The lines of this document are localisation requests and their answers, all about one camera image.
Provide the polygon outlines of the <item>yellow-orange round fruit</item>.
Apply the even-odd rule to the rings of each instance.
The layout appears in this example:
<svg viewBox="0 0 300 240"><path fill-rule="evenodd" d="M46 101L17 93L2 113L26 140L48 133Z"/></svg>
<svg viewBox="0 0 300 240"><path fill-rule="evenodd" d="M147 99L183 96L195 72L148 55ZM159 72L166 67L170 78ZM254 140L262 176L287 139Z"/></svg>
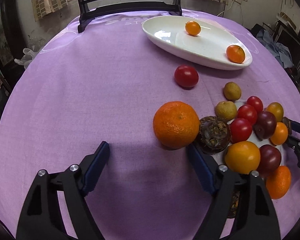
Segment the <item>yellow-orange round fruit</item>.
<svg viewBox="0 0 300 240"><path fill-rule="evenodd" d="M230 170L249 174L256 170L260 164L260 150L249 141L242 141L232 144L228 147L224 156L224 161Z"/></svg>

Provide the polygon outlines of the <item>small orange kumquat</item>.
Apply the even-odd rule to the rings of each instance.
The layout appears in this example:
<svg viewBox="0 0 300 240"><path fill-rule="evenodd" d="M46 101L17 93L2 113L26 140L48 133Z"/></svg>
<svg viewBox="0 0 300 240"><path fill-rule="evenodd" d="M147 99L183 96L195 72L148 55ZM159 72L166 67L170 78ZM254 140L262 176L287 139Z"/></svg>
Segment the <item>small orange kumquat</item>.
<svg viewBox="0 0 300 240"><path fill-rule="evenodd" d="M189 21L185 24L186 32L191 36L197 36L201 32L200 25L195 21Z"/></svg>

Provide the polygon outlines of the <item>large mandarin orange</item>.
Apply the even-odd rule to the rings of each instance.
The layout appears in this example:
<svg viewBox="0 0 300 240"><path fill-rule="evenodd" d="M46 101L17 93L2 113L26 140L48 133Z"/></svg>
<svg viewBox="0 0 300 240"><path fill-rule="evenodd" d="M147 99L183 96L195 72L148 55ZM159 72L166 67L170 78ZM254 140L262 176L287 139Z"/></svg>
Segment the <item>large mandarin orange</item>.
<svg viewBox="0 0 300 240"><path fill-rule="evenodd" d="M279 166L266 178L266 188L271 199L282 198L289 190L292 181L290 169L287 166Z"/></svg>
<svg viewBox="0 0 300 240"><path fill-rule="evenodd" d="M166 147L183 148L197 137L200 120L192 106L181 101L163 104L153 118L153 131Z"/></svg>

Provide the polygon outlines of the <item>olive-orange tomato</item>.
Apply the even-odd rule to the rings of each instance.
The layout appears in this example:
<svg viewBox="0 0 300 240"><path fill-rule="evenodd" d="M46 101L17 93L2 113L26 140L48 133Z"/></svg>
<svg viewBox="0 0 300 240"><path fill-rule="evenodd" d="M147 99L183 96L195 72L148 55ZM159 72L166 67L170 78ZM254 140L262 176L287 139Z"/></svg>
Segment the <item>olive-orange tomato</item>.
<svg viewBox="0 0 300 240"><path fill-rule="evenodd" d="M272 103L270 103L267 106L266 111L272 113L275 116L277 122L281 122L282 119L283 119L283 117L284 117L283 107L278 102L272 102Z"/></svg>

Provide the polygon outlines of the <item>small mandarin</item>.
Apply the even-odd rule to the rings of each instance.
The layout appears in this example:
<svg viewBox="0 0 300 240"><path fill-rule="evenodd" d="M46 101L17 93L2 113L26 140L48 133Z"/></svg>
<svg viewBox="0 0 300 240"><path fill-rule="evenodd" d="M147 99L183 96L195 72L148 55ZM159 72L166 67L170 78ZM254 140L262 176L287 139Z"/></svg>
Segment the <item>small mandarin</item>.
<svg viewBox="0 0 300 240"><path fill-rule="evenodd" d="M243 63L245 61L245 52L238 45L230 45L226 49L226 55L231 62Z"/></svg>

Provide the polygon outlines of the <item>dark water chestnut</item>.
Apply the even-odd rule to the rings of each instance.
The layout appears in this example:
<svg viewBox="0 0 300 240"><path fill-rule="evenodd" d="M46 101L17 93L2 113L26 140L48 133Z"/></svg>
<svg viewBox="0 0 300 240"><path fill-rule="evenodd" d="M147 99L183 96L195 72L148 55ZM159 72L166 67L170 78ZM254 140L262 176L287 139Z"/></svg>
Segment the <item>dark water chestnut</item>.
<svg viewBox="0 0 300 240"><path fill-rule="evenodd" d="M237 207L238 207L238 202L239 202L239 191L235 191L232 194L232 199L231 199L231 205L230 205L230 210L228 212L227 218L233 219L236 217L236 212L237 212Z"/></svg>
<svg viewBox="0 0 300 240"><path fill-rule="evenodd" d="M282 122L285 124L285 126L288 129L288 134L291 135L292 134L292 126L291 126L291 120L288 119L287 117L283 117Z"/></svg>
<svg viewBox="0 0 300 240"><path fill-rule="evenodd" d="M200 119L198 145L206 154L222 152L230 144L230 126L216 116Z"/></svg>

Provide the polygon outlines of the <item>dark red plum front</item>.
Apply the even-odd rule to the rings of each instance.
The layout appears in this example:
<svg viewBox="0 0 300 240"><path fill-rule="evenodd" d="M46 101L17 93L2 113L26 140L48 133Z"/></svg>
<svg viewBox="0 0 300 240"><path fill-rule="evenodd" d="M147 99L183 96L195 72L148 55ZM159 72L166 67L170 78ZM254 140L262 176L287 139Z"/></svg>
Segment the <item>dark red plum front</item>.
<svg viewBox="0 0 300 240"><path fill-rule="evenodd" d="M260 163L257 168L260 176L267 177L273 173L281 164L280 151L271 145L263 145L260 150Z"/></svg>

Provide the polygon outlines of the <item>small orange fruit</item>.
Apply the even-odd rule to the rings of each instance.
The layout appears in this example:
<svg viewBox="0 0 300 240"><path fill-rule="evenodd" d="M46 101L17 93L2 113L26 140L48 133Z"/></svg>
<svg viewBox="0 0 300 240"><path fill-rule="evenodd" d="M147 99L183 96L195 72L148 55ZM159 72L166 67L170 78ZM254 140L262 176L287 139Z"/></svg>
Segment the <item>small orange fruit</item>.
<svg viewBox="0 0 300 240"><path fill-rule="evenodd" d="M277 122L274 134L270 137L270 141L274 145L282 145L288 138L288 128L282 122Z"/></svg>

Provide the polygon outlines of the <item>dark water chestnut front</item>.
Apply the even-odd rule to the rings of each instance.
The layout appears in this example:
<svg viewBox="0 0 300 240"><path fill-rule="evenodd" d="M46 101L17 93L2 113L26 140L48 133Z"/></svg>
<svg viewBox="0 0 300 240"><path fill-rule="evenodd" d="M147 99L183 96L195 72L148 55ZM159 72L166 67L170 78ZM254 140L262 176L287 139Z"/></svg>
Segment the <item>dark water chestnut front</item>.
<svg viewBox="0 0 300 240"><path fill-rule="evenodd" d="M228 212L227 218L233 219L236 217L236 212L237 212L237 207L238 207L238 202L239 202L239 191L235 191L232 194L232 199L231 199L231 205L230 205L230 210Z"/></svg>

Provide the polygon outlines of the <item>tan longan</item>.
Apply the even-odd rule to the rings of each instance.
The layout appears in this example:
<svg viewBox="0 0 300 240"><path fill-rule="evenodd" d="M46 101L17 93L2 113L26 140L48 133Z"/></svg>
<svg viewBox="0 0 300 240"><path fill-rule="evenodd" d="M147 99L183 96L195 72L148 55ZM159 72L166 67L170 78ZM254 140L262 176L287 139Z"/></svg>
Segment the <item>tan longan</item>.
<svg viewBox="0 0 300 240"><path fill-rule="evenodd" d="M237 116L237 107L232 101L220 101L215 106L217 118L229 122Z"/></svg>
<svg viewBox="0 0 300 240"><path fill-rule="evenodd" d="M223 94L227 100L236 101L241 98L242 91L238 84L228 82L223 88Z"/></svg>

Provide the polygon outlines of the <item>red cherry tomato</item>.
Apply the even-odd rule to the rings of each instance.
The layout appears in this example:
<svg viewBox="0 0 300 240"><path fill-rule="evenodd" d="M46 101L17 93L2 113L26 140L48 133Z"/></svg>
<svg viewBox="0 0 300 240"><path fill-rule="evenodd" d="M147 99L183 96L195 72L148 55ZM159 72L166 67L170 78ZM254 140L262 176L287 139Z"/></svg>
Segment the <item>red cherry tomato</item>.
<svg viewBox="0 0 300 240"><path fill-rule="evenodd" d="M248 120L243 118L235 119L230 124L231 142L233 144L246 141L252 134L253 128Z"/></svg>
<svg viewBox="0 0 300 240"><path fill-rule="evenodd" d="M264 109L263 102L257 96L250 96L247 99L247 104L254 107L254 109L257 111L257 113L262 112Z"/></svg>
<svg viewBox="0 0 300 240"><path fill-rule="evenodd" d="M257 121L257 111L251 105L243 105L237 111L237 118L245 119L254 126Z"/></svg>

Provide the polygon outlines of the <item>red cherry tomato isolated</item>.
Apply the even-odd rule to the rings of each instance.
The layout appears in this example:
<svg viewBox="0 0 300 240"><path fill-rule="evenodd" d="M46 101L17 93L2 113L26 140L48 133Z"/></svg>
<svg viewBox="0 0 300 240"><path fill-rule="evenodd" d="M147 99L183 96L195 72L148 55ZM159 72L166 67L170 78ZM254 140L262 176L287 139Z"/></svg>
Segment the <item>red cherry tomato isolated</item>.
<svg viewBox="0 0 300 240"><path fill-rule="evenodd" d="M199 75L192 66L180 65L174 72L175 82L184 88L192 88L199 81Z"/></svg>

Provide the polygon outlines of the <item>large mandarin orange front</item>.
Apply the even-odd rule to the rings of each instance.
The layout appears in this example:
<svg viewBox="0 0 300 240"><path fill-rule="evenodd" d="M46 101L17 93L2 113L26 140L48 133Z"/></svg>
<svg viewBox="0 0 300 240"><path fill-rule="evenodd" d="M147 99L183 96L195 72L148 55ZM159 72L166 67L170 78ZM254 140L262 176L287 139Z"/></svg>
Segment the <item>large mandarin orange front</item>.
<svg viewBox="0 0 300 240"><path fill-rule="evenodd" d="M289 190L292 181L290 169L287 166L279 166L266 178L266 188L271 199L282 198Z"/></svg>

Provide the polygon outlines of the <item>dark red plum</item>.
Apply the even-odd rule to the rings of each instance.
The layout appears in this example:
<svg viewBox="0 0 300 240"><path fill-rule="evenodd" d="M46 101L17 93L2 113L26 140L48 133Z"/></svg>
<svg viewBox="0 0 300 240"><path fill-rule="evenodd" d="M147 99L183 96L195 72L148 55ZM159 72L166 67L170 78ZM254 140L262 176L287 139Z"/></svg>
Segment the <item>dark red plum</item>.
<svg viewBox="0 0 300 240"><path fill-rule="evenodd" d="M281 164L280 151L271 145L263 145L260 150L260 163L257 168L260 176L267 177L273 173Z"/></svg>
<svg viewBox="0 0 300 240"><path fill-rule="evenodd" d="M258 113L253 129L258 139L265 140L275 133L276 124L277 120L273 113L262 111Z"/></svg>

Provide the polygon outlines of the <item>tan longan front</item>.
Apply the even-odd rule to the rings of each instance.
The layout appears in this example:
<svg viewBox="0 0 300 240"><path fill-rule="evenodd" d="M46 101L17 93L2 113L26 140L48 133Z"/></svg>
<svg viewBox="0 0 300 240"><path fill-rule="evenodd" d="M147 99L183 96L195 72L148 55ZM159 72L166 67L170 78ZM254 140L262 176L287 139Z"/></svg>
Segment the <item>tan longan front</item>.
<svg viewBox="0 0 300 240"><path fill-rule="evenodd" d="M220 101L215 106L217 118L229 122L237 116L237 107L232 101Z"/></svg>

